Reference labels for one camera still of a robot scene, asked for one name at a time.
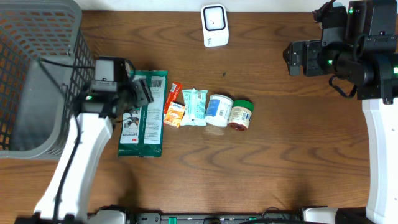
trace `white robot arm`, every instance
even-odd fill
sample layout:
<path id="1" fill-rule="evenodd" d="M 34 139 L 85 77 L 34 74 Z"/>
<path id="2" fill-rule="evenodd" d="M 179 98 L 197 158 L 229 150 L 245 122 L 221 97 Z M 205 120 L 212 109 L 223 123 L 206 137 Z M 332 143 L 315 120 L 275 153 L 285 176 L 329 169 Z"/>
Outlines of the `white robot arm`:
<path id="1" fill-rule="evenodd" d="M 91 186 L 103 149 L 112 136 L 113 127 L 108 117 L 100 118 L 96 113 L 81 113 L 77 120 L 81 125 L 81 140 L 63 185 L 58 217 L 73 215 L 75 219 L 87 222 L 87 205 Z M 39 213 L 41 219 L 53 218 L 54 198 L 76 137 L 77 126 L 72 118 L 67 143 L 58 167 L 49 187 L 35 207 L 34 213 Z"/>
<path id="2" fill-rule="evenodd" d="M 374 223 L 396 223 L 398 211 L 398 98 L 394 104 L 363 100 L 368 125 L 371 188 L 366 216 Z"/>

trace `green wipes package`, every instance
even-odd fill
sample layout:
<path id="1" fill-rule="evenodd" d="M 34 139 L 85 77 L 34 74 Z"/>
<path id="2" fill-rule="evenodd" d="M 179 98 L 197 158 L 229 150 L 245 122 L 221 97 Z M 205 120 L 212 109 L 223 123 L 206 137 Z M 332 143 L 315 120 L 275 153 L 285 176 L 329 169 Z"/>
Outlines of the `green wipes package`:
<path id="1" fill-rule="evenodd" d="M 167 71 L 136 71 L 145 79 L 154 101 L 123 114 L 118 156 L 160 157 L 163 141 L 163 110 Z"/>

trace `green lid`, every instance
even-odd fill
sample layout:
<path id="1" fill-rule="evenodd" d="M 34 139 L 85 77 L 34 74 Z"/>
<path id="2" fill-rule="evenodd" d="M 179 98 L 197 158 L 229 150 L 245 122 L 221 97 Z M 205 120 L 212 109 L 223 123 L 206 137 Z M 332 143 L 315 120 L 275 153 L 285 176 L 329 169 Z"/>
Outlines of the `green lid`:
<path id="1" fill-rule="evenodd" d="M 242 106 L 244 108 L 249 109 L 250 111 L 253 112 L 254 109 L 254 105 L 246 100 L 235 100 L 234 104 L 232 107 L 234 106 Z"/>

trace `basket mesh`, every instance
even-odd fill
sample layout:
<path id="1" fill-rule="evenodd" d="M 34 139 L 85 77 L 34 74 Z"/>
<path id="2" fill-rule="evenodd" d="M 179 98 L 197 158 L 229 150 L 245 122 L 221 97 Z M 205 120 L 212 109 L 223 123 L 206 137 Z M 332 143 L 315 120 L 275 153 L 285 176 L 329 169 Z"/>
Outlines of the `basket mesh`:
<path id="1" fill-rule="evenodd" d="M 0 157 L 25 158 L 23 151 L 10 148 L 10 141 L 31 60 L 46 55 L 69 55 L 74 58 L 74 65 L 94 66 L 80 21 L 80 8 L 70 0 L 0 1 Z M 90 69 L 73 69 L 58 142 L 67 137 L 72 99 L 93 74 Z M 62 147 L 40 152 L 38 158 L 57 159 Z M 7 155 L 1 154 L 2 151 L 7 151 Z"/>

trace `wet wipes pack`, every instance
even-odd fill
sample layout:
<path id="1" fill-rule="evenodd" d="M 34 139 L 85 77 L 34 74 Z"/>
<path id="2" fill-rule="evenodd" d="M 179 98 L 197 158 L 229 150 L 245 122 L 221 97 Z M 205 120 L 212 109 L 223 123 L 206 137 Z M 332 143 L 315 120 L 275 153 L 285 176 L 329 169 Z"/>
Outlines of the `wet wipes pack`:
<path id="1" fill-rule="evenodd" d="M 185 103 L 185 115 L 181 126 L 206 126 L 206 95 L 207 90 L 182 90 Z"/>

